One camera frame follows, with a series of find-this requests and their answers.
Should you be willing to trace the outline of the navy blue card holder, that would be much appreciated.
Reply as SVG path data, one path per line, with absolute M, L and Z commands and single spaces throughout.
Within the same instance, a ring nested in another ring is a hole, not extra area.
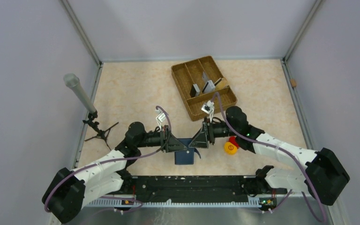
M 193 165 L 195 162 L 195 155 L 200 159 L 201 154 L 196 148 L 190 148 L 191 138 L 181 138 L 180 142 L 186 146 L 186 150 L 177 151 L 174 153 L 174 164 L 175 165 Z

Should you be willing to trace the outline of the dark grey credit card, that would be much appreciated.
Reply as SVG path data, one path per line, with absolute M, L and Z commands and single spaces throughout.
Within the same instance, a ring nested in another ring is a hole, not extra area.
M 191 98 L 195 98 L 197 96 L 200 95 L 200 89 L 199 89 L 199 86 L 194 83 L 192 86 L 191 86 L 191 89 L 190 89 L 190 97 Z

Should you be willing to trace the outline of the woven brown divided tray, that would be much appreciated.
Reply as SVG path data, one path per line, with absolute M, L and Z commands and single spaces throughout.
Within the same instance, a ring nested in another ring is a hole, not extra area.
M 201 110 L 201 107 L 212 99 L 215 92 L 220 94 L 223 109 L 236 105 L 236 95 L 212 56 L 204 56 L 173 65 L 171 71 L 192 121 L 200 120 L 207 115 Z

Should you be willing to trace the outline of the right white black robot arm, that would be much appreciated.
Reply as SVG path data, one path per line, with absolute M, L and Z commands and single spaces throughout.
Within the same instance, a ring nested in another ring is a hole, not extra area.
M 243 149 L 290 167 L 281 169 L 266 165 L 258 169 L 255 173 L 259 177 L 256 187 L 262 193 L 269 193 L 274 188 L 309 192 L 322 204 L 332 206 L 350 181 L 349 174 L 330 149 L 310 150 L 283 142 L 250 125 L 246 114 L 238 106 L 229 107 L 224 119 L 218 122 L 213 120 L 211 101 L 204 103 L 201 110 L 207 116 L 192 138 L 190 147 L 209 148 L 217 138 L 233 137 L 234 140 L 224 146 L 227 153 Z

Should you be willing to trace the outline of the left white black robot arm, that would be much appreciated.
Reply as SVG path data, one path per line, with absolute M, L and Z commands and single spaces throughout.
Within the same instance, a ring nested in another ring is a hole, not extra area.
M 172 135 L 168 125 L 146 132 L 141 122 L 133 122 L 124 140 L 107 155 L 77 169 L 64 167 L 57 171 L 42 197 L 45 211 L 64 224 L 75 218 L 89 202 L 105 194 L 129 192 L 132 182 L 126 168 L 144 157 L 139 150 L 141 147 L 158 147 L 163 152 L 187 149 Z

